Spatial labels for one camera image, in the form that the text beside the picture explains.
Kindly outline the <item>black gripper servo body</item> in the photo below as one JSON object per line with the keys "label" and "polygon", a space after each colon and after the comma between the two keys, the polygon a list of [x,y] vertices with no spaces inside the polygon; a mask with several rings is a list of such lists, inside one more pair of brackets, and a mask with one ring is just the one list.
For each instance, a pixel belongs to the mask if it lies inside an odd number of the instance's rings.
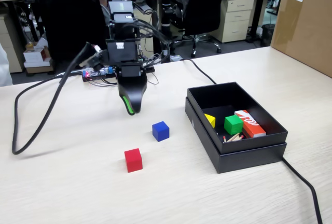
{"label": "black gripper servo body", "polygon": [[115,68],[117,78],[134,78],[142,76],[142,62],[139,61],[135,41],[115,41],[107,43],[108,65]]}

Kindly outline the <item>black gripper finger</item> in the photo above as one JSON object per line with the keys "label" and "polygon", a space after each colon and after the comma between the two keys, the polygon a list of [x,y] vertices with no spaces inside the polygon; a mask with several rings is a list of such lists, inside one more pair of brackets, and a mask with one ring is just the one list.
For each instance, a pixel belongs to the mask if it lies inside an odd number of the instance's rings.
{"label": "black gripper finger", "polygon": [[147,89],[147,76],[118,77],[119,96],[125,96],[135,114],[141,111],[142,98]]}
{"label": "black gripper finger", "polygon": [[127,110],[128,114],[129,114],[130,116],[135,115],[135,112],[134,112],[134,110],[132,109],[129,100],[128,100],[125,96],[122,96],[121,98],[122,98],[122,100],[123,100],[123,102],[124,102],[124,105],[125,105],[125,107],[126,107],[126,110]]}

